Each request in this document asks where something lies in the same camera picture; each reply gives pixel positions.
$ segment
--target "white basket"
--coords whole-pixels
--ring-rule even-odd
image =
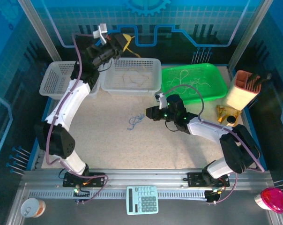
[[[71,80],[72,71],[75,61],[59,61],[52,62],[46,70],[43,81],[40,85],[39,93],[44,96],[49,96],[53,99],[61,99],[67,90],[68,83]],[[100,77],[102,72],[88,95],[90,98],[96,98],[100,87]]]
[[[161,63],[147,58],[113,60],[101,87],[112,95],[154,96],[161,88]]]

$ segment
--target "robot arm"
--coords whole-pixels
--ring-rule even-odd
[[[166,98],[160,93],[157,99],[159,106],[146,110],[148,118],[154,121],[173,121],[179,131],[204,137],[222,147],[224,157],[210,163],[202,171],[207,183],[212,183],[231,172],[242,173],[254,162],[232,132],[238,135],[257,159],[260,157],[256,142],[243,125],[227,127],[207,120],[200,121],[198,115],[186,111],[179,95],[170,95]]]
[[[59,158],[72,173],[83,176],[89,174],[89,167],[74,150],[75,140],[68,132],[71,122],[79,106],[97,82],[99,77],[98,67],[109,62],[112,58],[118,59],[131,41],[131,37],[126,34],[117,34],[113,37],[107,36],[105,24],[101,24],[99,30],[94,31],[93,35],[95,38],[100,37],[103,45],[101,47],[93,45],[90,37],[76,39],[82,58],[80,79],[78,80],[79,63],[76,62],[71,81],[64,96],[45,121],[35,125],[39,146],[42,150],[46,150],[50,126],[55,121],[50,138],[49,154]]]

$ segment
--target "beige table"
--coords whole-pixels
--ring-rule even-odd
[[[226,67],[218,67],[229,85]],[[216,105],[222,100],[205,103],[202,118],[216,121]],[[112,96],[100,90],[96,99],[86,98],[77,111],[70,134],[76,141],[75,150],[90,168],[203,168],[223,156],[221,147],[203,137],[183,132],[171,132],[164,121],[145,117],[134,130],[128,123],[131,117],[145,113],[158,105],[153,97]],[[198,114],[201,104],[187,105]],[[59,164],[42,168],[60,168]]]

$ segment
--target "calculator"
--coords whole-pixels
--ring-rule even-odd
[[[156,186],[128,186],[126,208],[128,215],[158,213]]]

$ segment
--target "green tray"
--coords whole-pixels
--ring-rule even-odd
[[[227,86],[216,66],[209,63],[187,65],[162,70],[162,91],[166,92],[180,84],[195,87],[204,101],[213,101],[227,94]],[[191,88],[180,87],[167,94],[179,94],[184,104],[200,102],[199,95]]]

